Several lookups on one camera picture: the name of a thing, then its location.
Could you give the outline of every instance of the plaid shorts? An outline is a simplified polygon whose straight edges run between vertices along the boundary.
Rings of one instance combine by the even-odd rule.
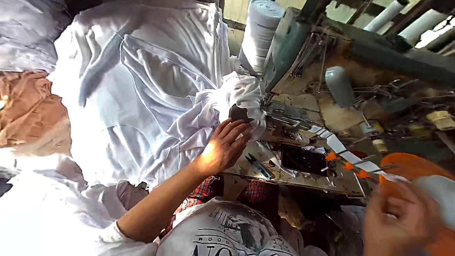
[[[205,179],[175,210],[167,228],[161,234],[160,239],[172,230],[172,223],[175,214],[188,209],[192,206],[207,203],[216,196],[223,196],[224,182],[222,176],[210,176]],[[278,215],[278,185],[251,181],[248,186],[237,197],[237,201],[249,206],[265,218],[267,218],[274,228],[279,232],[280,216]]]

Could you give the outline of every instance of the sewing machine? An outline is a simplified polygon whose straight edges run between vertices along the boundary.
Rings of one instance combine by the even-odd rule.
[[[442,139],[442,131],[455,128],[450,113],[455,60],[414,49],[397,35],[328,19],[329,3],[308,0],[302,10],[289,7],[278,25],[262,74],[268,126],[261,140],[329,151],[325,139],[310,132],[316,126],[336,134],[349,150],[361,147],[378,165],[388,152],[419,154],[439,164],[453,159],[450,138],[441,141],[434,134]],[[232,172],[255,176],[246,165],[241,169]],[[354,170],[332,169],[343,178],[312,174],[275,182],[364,195]]]

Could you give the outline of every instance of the hand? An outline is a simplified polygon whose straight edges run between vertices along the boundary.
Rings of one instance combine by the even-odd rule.
[[[251,125],[243,120],[230,122],[229,118],[218,125],[204,152],[194,160],[203,175],[216,175],[233,167],[247,146],[246,144],[251,138],[250,134],[236,139]]]
[[[436,202],[409,183],[400,181],[397,185],[403,200],[386,197],[381,191],[367,206],[365,256],[399,255],[437,237],[440,215]]]

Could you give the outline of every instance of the person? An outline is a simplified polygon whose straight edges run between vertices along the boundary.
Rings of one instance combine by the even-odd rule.
[[[232,167],[242,155],[250,128],[243,120],[220,124],[203,153],[150,194],[100,236],[109,255],[298,255],[261,212],[238,202],[213,198],[174,216],[174,211],[208,177]],[[370,200],[364,221],[364,255],[394,256],[423,246],[437,235],[438,205],[411,184],[399,182],[402,199],[381,191]],[[323,255],[301,250],[300,254]]]

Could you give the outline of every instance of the white fabric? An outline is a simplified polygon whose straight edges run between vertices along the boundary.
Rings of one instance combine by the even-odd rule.
[[[120,232],[116,222],[113,223],[100,236],[99,255],[326,255],[313,246],[304,248],[302,239],[297,242],[302,246],[297,254],[267,219],[239,203],[214,198],[178,215],[176,221],[177,218],[182,220],[160,241],[159,246],[155,242],[134,242]]]
[[[0,69],[54,70],[53,40],[70,22],[64,0],[0,0]]]
[[[231,74],[214,4],[131,1],[80,13],[56,41],[50,75],[71,122],[71,153],[89,184],[150,188],[196,158],[230,106],[265,129],[258,81]]]
[[[23,170],[0,198],[2,255],[93,255],[99,233],[126,211],[116,186],[87,189],[82,176]]]
[[[380,175],[384,176],[384,178],[386,178],[387,180],[390,180],[390,181],[402,180],[402,181],[409,182],[409,180],[406,179],[405,177],[395,175],[395,174],[388,174],[388,173],[384,172],[383,170],[379,171],[380,170],[379,166],[377,166],[373,162],[363,161],[362,159],[360,159],[359,157],[357,157],[356,155],[354,155],[353,153],[348,151],[345,148],[345,146],[343,145],[343,143],[341,143],[340,139],[338,139],[334,133],[331,133],[330,131],[328,131],[324,128],[315,126],[315,125],[313,125],[308,131],[311,133],[315,133],[322,138],[326,138],[327,145],[336,154],[339,154],[342,158],[346,159],[348,162],[352,163],[354,166],[356,166],[362,170],[365,170],[367,172],[375,172],[376,174],[380,174]]]
[[[455,181],[440,175],[419,177],[412,181],[425,190],[441,206],[441,220],[447,228],[455,231]]]

